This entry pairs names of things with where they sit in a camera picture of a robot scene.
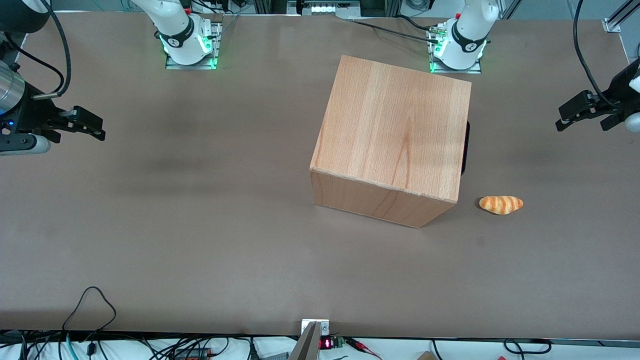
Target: wood grain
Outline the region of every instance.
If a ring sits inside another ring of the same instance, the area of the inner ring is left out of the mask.
[[[470,92],[467,81],[343,55],[310,166],[316,203],[415,227],[450,208]]]

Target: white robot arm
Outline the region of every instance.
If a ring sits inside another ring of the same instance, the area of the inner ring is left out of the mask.
[[[192,65],[213,51],[211,20],[187,13],[178,0],[132,0],[154,22],[164,50],[180,65]]]
[[[436,36],[440,44],[433,56],[452,69],[470,68],[482,56],[486,37],[498,15],[496,0],[465,0],[460,16],[447,20],[444,34]]]

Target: metal cylinder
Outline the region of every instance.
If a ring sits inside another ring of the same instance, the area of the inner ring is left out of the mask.
[[[0,115],[18,105],[24,94],[24,80],[0,61]]]

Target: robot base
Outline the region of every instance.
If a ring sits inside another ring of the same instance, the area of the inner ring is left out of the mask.
[[[432,74],[482,74],[482,70],[480,67],[480,58],[468,69],[452,69],[446,66],[440,58],[435,56],[435,53],[440,51],[440,48],[443,46],[442,44],[445,42],[444,40],[447,37],[447,23],[440,23],[437,27],[431,28],[431,31],[426,31],[427,38],[438,40],[439,43],[432,44],[431,42],[427,44],[427,51],[429,53],[429,72]]]
[[[204,36],[202,37],[202,46],[207,49],[212,49],[209,54],[206,54],[202,60],[191,65],[181,65],[171,59],[171,56],[166,52],[165,68],[170,70],[215,70],[218,67],[218,55],[220,53],[220,37],[222,34],[222,23],[211,22],[209,19],[204,19],[205,23],[208,22],[210,26],[204,26]]]

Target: metal mounting plate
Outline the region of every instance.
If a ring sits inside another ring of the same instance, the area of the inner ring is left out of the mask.
[[[320,322],[320,325],[322,325],[321,329],[322,329],[322,336],[327,336],[329,335],[329,320],[327,319],[302,319],[302,323],[301,323],[301,327],[300,327],[300,334],[302,334],[303,332],[305,332],[305,329],[307,328],[307,325],[310,322]]]

